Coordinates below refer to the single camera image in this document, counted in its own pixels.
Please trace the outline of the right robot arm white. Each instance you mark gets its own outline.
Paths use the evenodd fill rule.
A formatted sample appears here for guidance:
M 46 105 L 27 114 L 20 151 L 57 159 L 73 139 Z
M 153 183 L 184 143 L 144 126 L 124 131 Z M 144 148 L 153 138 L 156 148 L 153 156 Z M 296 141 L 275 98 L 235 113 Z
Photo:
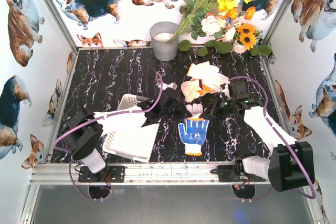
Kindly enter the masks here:
M 313 149 L 308 142 L 298 142 L 268 114 L 266 103 L 252 98 L 243 81 L 228 85 L 229 96 L 216 95 L 200 114 L 203 119 L 222 121 L 237 114 L 260 137 L 270 151 L 270 158 L 249 155 L 235 161 L 235 170 L 267 180 L 273 189 L 281 192 L 309 186 L 314 199 Z

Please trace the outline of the blue dotted white glove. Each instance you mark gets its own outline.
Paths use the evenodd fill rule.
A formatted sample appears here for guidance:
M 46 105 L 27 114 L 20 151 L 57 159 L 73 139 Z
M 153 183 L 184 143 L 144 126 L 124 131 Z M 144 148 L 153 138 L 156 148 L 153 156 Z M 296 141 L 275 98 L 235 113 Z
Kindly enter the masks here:
M 197 118 L 187 118 L 184 123 L 178 124 L 178 133 L 186 155 L 202 155 L 201 148 L 206 140 L 208 125 L 209 120 Z
M 204 112 L 202 104 L 199 103 L 188 104 L 186 108 L 191 114 L 191 118 L 201 118 L 201 114 Z

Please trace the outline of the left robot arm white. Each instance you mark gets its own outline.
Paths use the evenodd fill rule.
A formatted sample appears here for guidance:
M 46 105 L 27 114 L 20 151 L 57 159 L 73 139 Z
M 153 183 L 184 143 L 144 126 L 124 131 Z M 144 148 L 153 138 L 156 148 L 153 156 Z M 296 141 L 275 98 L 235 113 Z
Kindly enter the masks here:
M 93 174 L 107 170 L 107 164 L 96 149 L 103 135 L 123 130 L 141 129 L 166 120 L 182 120 L 192 116 L 173 88 L 159 92 L 157 98 L 113 112 L 93 112 L 84 108 L 66 124 L 61 136 L 71 157 L 86 165 Z

